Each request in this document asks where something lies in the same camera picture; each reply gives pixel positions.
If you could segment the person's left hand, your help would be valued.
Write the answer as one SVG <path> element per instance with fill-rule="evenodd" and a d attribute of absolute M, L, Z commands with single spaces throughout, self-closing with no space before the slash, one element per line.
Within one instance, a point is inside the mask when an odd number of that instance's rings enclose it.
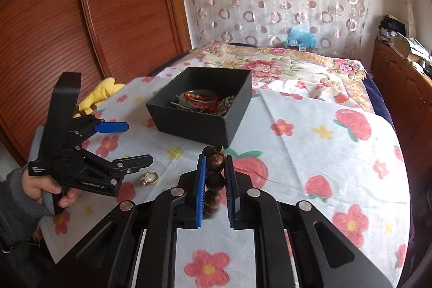
<path fill-rule="evenodd" d="M 31 199 L 41 203 L 42 192 L 61 194 L 62 187 L 50 176 L 30 176 L 27 169 L 24 169 L 21 176 L 21 183 L 24 193 Z M 69 188 L 67 193 L 58 201 L 60 208 L 68 208 L 76 203 L 81 190 Z"/>

